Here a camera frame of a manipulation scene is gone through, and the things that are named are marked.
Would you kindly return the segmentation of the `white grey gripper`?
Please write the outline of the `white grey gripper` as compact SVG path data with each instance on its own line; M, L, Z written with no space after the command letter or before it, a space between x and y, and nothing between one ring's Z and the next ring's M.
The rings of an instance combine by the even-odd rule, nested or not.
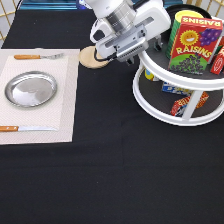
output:
M134 56L149 47L162 50L161 34L168 30L171 19L163 0L89 0L97 20L92 26L90 40L104 60L117 59L134 64Z

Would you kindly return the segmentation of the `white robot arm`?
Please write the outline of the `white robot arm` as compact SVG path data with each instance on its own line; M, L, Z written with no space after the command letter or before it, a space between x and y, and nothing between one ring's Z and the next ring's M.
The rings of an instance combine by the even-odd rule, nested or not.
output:
M92 26L90 40L95 44L95 59L117 59L128 64L157 39L162 47L161 34L168 30L171 19L163 0L86 0L97 20Z

